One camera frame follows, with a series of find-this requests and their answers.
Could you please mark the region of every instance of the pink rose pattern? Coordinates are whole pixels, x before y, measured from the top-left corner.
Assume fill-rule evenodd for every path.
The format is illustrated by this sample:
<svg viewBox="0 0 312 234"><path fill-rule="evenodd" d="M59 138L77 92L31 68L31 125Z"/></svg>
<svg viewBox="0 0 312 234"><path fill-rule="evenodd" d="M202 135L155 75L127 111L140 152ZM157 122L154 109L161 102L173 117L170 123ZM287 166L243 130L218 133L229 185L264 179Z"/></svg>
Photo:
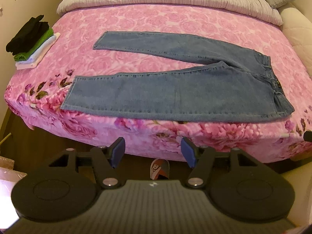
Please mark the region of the pink rose pattern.
<svg viewBox="0 0 312 234"><path fill-rule="evenodd" d="M221 9L132 4L71 11L53 29L61 33L57 43L36 68L16 71L4 94L9 108L30 128L41 127L91 145L109 145L122 136L129 154L181 161L183 136L196 145L210 145L219 151L239 147L262 162L279 161L312 149L312 144L302 138L312 129L312 81L277 26ZM106 30L196 34L255 49L271 56L274 72L296 111L285 120L271 123L227 124L98 117L61 110L75 75L194 66L146 54L93 50Z"/></svg>

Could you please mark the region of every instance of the green folded shirt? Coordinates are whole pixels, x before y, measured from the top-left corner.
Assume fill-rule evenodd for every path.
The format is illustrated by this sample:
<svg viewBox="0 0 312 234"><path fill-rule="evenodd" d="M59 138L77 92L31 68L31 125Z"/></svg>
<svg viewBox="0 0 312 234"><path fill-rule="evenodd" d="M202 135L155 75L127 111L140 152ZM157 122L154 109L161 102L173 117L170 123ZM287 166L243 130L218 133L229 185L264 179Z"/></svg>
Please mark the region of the green folded shirt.
<svg viewBox="0 0 312 234"><path fill-rule="evenodd" d="M50 37L54 34L53 29L49 28L36 44L28 52L18 53L14 56L14 61L27 61L28 58Z"/></svg>

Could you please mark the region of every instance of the folded clothes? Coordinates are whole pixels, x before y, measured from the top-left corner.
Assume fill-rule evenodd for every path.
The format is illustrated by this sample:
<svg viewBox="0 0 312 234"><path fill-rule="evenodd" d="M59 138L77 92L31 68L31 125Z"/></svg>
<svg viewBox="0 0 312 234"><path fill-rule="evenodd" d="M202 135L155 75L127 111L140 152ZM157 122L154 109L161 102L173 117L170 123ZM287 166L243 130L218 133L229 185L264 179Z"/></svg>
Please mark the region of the folded clothes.
<svg viewBox="0 0 312 234"><path fill-rule="evenodd" d="M14 56L14 61L26 61L28 58L52 35L54 34L52 28L49 28L35 43L35 45L28 51L18 53Z"/></svg>
<svg viewBox="0 0 312 234"><path fill-rule="evenodd" d="M18 31L15 37L7 44L7 52L12 52L13 55L28 52L40 37L49 29L48 22L40 22L43 15L36 18L31 18Z"/></svg>
<svg viewBox="0 0 312 234"><path fill-rule="evenodd" d="M48 38L26 61L19 61L19 63L28 64L33 63L37 60L37 58L42 54L42 51L49 46L54 40L56 40L56 35L54 34L50 38Z"/></svg>
<svg viewBox="0 0 312 234"><path fill-rule="evenodd" d="M40 54L38 55L37 59L32 62L32 63L20 63L20 62L16 62L15 66L17 68L17 70L21 70L21 69L25 69L25 68L35 68L39 62L41 62L41 60L43 59L43 57L46 55L46 53L49 51L49 49L51 48L51 46L54 45L54 43L57 41L57 39L60 37L60 33L56 33L54 34L52 37L50 37L48 40L52 39L52 41L49 41L48 45L45 45L45 47L41 50Z"/></svg>

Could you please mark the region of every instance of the black folded shirt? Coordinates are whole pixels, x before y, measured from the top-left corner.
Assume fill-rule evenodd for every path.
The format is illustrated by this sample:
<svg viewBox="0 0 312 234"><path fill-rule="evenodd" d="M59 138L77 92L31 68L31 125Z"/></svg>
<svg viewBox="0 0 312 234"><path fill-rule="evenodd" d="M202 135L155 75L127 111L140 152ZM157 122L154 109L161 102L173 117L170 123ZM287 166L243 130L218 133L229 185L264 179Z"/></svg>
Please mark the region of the black folded shirt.
<svg viewBox="0 0 312 234"><path fill-rule="evenodd" d="M7 44L7 52L12 52L13 55L28 52L49 29L48 22L40 22L41 19L43 19L43 15L36 18L32 17L24 24L15 37Z"/></svg>

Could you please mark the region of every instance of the blue denim jeans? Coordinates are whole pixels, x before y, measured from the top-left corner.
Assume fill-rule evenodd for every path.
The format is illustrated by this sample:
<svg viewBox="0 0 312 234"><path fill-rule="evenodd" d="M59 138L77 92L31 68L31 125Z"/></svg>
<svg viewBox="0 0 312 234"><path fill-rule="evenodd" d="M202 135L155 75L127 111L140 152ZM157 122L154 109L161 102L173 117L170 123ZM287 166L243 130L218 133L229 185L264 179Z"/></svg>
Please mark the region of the blue denim jeans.
<svg viewBox="0 0 312 234"><path fill-rule="evenodd" d="M202 66L76 76L62 109L194 122L268 122L294 111L270 57L252 49L190 34L110 31L94 49L151 54Z"/></svg>

